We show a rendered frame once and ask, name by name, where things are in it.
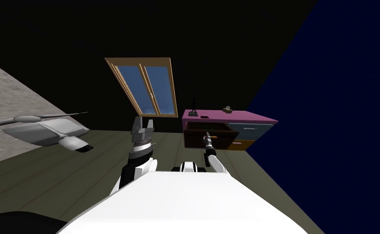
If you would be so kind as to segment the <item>dark brown drawer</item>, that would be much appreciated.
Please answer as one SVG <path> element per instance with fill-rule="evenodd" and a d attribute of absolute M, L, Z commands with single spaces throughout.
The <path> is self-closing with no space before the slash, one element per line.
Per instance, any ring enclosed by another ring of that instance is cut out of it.
<path fill-rule="evenodd" d="M 203 137 L 206 132 L 210 136 L 218 137 L 217 139 L 212 139 L 212 145 L 219 150 L 226 150 L 239 134 L 238 131 L 230 129 L 226 123 L 188 122 L 183 130 L 185 147 L 205 148 Z"/>

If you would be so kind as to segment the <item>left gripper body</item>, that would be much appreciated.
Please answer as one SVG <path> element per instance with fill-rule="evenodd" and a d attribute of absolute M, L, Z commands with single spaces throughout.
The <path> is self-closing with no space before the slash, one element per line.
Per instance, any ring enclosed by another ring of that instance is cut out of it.
<path fill-rule="evenodd" d="M 140 141 L 146 141 L 150 140 L 152 138 L 152 133 L 154 131 L 154 128 L 138 128 L 133 127 L 131 131 L 132 135 L 132 142 L 140 142 Z"/>

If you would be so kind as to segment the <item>blue-grey drawer front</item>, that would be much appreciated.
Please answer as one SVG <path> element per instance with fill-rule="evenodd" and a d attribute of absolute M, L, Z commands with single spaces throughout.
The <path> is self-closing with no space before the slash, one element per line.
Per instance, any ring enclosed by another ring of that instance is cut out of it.
<path fill-rule="evenodd" d="M 230 129 L 238 131 L 236 140 L 256 141 L 269 131 L 273 124 L 254 124 L 254 123 L 228 123 Z"/>

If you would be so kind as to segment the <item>grey ceiling fan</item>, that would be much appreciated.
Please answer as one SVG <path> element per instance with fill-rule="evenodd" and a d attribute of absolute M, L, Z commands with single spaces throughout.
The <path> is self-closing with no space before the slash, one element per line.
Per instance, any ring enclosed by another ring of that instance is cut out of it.
<path fill-rule="evenodd" d="M 68 150 L 80 153 L 92 150 L 94 147 L 80 138 L 87 134 L 89 129 L 63 118 L 71 115 L 76 115 L 76 113 L 62 115 L 21 115 L 0 121 L 0 126 L 22 123 L 22 125 L 5 128 L 3 132 L 33 145 L 48 147 L 60 144 Z"/>

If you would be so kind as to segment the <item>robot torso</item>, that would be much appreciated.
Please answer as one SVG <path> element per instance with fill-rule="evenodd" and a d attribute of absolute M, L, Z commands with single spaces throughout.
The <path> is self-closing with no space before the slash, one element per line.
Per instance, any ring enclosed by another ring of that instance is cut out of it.
<path fill-rule="evenodd" d="M 57 234 L 307 234 L 228 173 L 149 171 Z"/>

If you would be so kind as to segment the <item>wooden-framed window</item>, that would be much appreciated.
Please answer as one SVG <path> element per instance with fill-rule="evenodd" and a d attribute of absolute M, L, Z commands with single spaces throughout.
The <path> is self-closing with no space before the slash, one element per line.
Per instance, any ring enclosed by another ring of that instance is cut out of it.
<path fill-rule="evenodd" d="M 169 57 L 105 58 L 105 61 L 139 116 L 178 117 Z"/>

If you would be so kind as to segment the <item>pink-topped dresser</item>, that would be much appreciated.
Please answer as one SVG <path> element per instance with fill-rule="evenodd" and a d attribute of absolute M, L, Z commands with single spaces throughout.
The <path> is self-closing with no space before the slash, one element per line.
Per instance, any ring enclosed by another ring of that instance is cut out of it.
<path fill-rule="evenodd" d="M 277 120 L 264 117 L 248 111 L 230 110 L 225 107 L 223 110 L 186 110 L 182 117 L 183 130 L 188 122 L 212 122 L 212 123 L 245 123 L 245 124 L 273 124 Z"/>

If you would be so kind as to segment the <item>orange drawer front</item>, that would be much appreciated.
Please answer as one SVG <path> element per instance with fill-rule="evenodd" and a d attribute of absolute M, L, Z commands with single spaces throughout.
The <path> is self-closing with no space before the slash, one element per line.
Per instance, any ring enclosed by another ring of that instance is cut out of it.
<path fill-rule="evenodd" d="M 227 150 L 235 150 L 235 151 L 245 151 L 248 147 L 253 145 L 255 141 L 253 140 L 234 140 Z"/>

